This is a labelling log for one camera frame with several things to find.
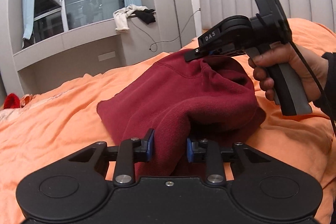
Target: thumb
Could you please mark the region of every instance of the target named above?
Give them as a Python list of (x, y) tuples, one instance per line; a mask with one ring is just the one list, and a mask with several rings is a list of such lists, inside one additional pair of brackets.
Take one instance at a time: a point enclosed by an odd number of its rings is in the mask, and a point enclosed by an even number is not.
[(280, 45), (252, 58), (259, 67), (270, 67), (275, 64), (288, 63), (292, 56), (292, 47), (289, 44)]

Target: red garment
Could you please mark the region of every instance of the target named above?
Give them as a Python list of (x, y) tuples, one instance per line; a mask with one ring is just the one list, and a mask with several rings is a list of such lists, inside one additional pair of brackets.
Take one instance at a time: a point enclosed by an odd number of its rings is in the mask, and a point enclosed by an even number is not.
[(3, 103), (3, 108), (20, 108), (20, 98), (14, 93), (8, 94)]
[(155, 129), (152, 160), (136, 164), (136, 175), (171, 175), (181, 158), (174, 174), (195, 173), (183, 163), (191, 125), (209, 125), (211, 134), (201, 132), (200, 138), (231, 146), (244, 142), (265, 119), (253, 83), (236, 60), (208, 56), (187, 63), (186, 51), (157, 61), (113, 98), (98, 103), (97, 112), (116, 144)]

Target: screw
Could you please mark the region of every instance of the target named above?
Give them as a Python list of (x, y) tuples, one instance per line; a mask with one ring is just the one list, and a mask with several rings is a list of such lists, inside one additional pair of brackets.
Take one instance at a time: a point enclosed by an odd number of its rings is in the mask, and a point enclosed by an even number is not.
[(210, 176), (208, 176), (208, 181), (210, 181), (211, 183), (219, 183), (219, 182), (222, 182), (223, 180), (224, 180), (224, 178), (221, 175), (210, 175)]
[(115, 181), (118, 183), (128, 183), (132, 180), (131, 176), (129, 175), (118, 175), (115, 178)]
[(173, 186), (174, 185), (174, 182), (172, 181), (166, 181), (166, 186)]

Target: gripper handle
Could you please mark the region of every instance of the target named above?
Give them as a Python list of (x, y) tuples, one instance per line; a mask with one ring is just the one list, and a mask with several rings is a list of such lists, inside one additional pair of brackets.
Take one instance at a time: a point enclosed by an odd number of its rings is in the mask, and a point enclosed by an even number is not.
[[(261, 44), (246, 49), (245, 53), (253, 58), (270, 49), (269, 44)], [(274, 80), (275, 102), (280, 104), (284, 116), (312, 113), (300, 77), (288, 63), (276, 64), (265, 69)]]

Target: cable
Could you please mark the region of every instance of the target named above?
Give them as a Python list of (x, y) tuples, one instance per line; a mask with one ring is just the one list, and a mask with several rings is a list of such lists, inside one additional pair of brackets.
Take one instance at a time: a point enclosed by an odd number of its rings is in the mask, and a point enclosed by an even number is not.
[(299, 49), (297, 48), (297, 46), (295, 45), (295, 43), (293, 41), (289, 41), (289, 43), (291, 44), (291, 46), (293, 47), (293, 49), (295, 50), (295, 52), (297, 53), (297, 55), (299, 56), (299, 58), (301, 59), (302, 63), (305, 65), (305, 67), (307, 68), (307, 70), (309, 71), (311, 77), (314, 79), (317, 87), (319, 88), (320, 92), (321, 92), (321, 96), (324, 98), (324, 102), (326, 104), (326, 106), (328, 107), (329, 110), (329, 118), (331, 121), (331, 126), (333, 128), (334, 131), (334, 135), (336, 134), (336, 125), (335, 125), (335, 119), (334, 119), (334, 115), (332, 112), (332, 108), (330, 106), (330, 102), (319, 82), (319, 80), (317, 79), (316, 75), (314, 74), (313, 70), (310, 68), (310, 66), (308, 65), (307, 61), (305, 60), (305, 58), (303, 57), (302, 53), (299, 51)]
[[(189, 17), (189, 19), (187, 20), (187, 23), (184, 25), (184, 27), (183, 27), (181, 33), (183, 33), (184, 29), (187, 27), (187, 25), (188, 25), (189, 21), (191, 20), (191, 18), (192, 18), (198, 11), (200, 11), (200, 10), (201, 10), (201, 9), (196, 10), (196, 11)], [(134, 22), (132, 21), (132, 19), (130, 19), (130, 22), (132, 22), (132, 24), (133, 24), (135, 27), (137, 27), (140, 31), (142, 31), (142, 32), (144, 32), (146, 35), (148, 35), (148, 36), (150, 37), (150, 39), (153, 41), (153, 43), (152, 43), (152, 44), (150, 45), (150, 47), (149, 47), (149, 50), (150, 50), (151, 52), (156, 52), (156, 51), (158, 50), (158, 46), (157, 46), (158, 43), (162, 43), (162, 42), (173, 42), (173, 41), (175, 41), (176, 39), (179, 38), (179, 36), (177, 36), (177, 37), (176, 37), (175, 39), (173, 39), (173, 40), (169, 40), (169, 41), (158, 41), (158, 42), (155, 42), (155, 40), (154, 40), (154, 39), (153, 39), (147, 32), (145, 32), (145, 31), (142, 30), (140, 27), (138, 27), (137, 25), (135, 25)], [(155, 51), (152, 50), (152, 46), (153, 46), (153, 45), (156, 46)]]

